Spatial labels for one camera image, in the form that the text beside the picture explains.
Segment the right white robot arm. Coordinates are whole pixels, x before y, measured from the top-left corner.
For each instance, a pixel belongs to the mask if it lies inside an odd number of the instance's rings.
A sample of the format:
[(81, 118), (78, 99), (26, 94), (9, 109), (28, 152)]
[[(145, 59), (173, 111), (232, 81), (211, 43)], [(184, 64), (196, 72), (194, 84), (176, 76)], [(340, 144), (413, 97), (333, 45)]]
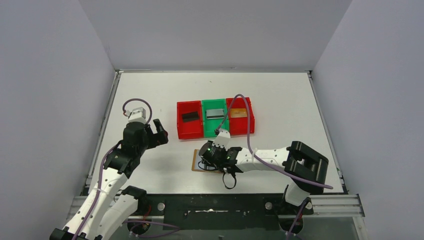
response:
[(296, 207), (310, 195), (333, 189), (326, 184), (329, 160), (301, 141), (283, 148), (250, 150), (240, 146), (225, 148), (209, 140), (198, 155), (207, 168), (232, 177), (251, 171), (275, 171), (291, 178), (284, 201)]

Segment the silver VIP credit card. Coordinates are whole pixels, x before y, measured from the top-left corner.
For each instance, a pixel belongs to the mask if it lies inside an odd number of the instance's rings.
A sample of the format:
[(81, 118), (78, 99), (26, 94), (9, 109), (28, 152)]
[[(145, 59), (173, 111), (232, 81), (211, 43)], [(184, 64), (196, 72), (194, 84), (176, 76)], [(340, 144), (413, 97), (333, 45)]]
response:
[(223, 119), (225, 116), (224, 110), (222, 108), (215, 108), (215, 109), (207, 109), (205, 111), (206, 119)]

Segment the yellow leather card holder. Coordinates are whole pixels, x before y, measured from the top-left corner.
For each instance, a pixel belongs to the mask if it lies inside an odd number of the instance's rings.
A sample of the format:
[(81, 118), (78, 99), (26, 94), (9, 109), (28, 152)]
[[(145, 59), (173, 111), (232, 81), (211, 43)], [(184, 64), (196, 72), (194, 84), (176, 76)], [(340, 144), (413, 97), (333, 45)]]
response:
[(207, 166), (206, 163), (203, 162), (202, 158), (199, 156), (198, 149), (194, 150), (191, 170), (193, 172), (220, 173), (220, 171), (218, 171), (216, 168)]

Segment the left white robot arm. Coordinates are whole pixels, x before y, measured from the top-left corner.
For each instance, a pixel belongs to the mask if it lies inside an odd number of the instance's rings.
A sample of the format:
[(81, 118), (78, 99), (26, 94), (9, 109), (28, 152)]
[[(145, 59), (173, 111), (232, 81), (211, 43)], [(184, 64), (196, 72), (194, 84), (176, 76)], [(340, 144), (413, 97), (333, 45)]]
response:
[(134, 186), (122, 190), (124, 199), (117, 207), (111, 207), (118, 191), (139, 166), (146, 150), (168, 143), (168, 132), (159, 119), (153, 120), (156, 132), (150, 124), (129, 122), (123, 137), (101, 160), (98, 181), (77, 213), (64, 227), (55, 228), (51, 240), (106, 240), (138, 208), (146, 191)]

